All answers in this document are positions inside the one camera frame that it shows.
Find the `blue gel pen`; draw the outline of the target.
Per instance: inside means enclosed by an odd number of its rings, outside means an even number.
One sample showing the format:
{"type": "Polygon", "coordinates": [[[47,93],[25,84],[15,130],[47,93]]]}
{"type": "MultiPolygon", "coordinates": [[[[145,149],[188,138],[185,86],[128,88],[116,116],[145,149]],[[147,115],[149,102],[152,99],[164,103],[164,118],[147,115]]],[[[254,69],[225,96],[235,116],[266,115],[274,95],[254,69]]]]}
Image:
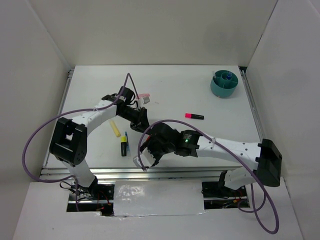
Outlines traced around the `blue gel pen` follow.
{"type": "Polygon", "coordinates": [[[125,134],[125,138],[126,138],[126,153],[127,153],[127,156],[130,157],[131,150],[130,150],[129,137],[128,137],[127,131],[125,131],[124,134],[125,134]]]}

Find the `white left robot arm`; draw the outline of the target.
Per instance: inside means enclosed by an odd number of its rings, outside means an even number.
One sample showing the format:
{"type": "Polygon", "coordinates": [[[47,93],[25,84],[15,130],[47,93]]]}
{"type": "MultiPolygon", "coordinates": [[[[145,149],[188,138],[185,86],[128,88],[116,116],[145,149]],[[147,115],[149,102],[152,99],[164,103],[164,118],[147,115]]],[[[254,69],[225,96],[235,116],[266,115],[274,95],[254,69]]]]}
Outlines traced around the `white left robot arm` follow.
{"type": "Polygon", "coordinates": [[[118,93],[104,96],[92,110],[70,119],[61,117],[56,122],[49,152],[76,177],[78,189],[86,199],[94,199],[102,189],[85,160],[89,134],[116,116],[129,121],[132,130],[143,133],[149,127],[144,107],[149,102],[149,94],[139,97],[121,87],[118,93]]]}

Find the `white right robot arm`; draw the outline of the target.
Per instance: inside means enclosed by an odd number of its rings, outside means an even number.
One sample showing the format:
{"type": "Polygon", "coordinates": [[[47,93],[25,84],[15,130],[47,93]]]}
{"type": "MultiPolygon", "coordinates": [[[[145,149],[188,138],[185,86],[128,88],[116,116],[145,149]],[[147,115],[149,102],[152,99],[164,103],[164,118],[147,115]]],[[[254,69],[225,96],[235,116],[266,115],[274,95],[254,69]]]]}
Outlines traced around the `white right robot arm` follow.
{"type": "Polygon", "coordinates": [[[151,167],[171,153],[180,157],[213,158],[239,163],[241,167],[220,174],[218,190],[223,196],[230,196],[235,190],[253,183],[272,188],[281,184],[283,157],[270,139],[239,142],[215,138],[195,128],[178,131],[164,122],[152,126],[147,135],[139,151],[140,157],[147,159],[151,167]]]}

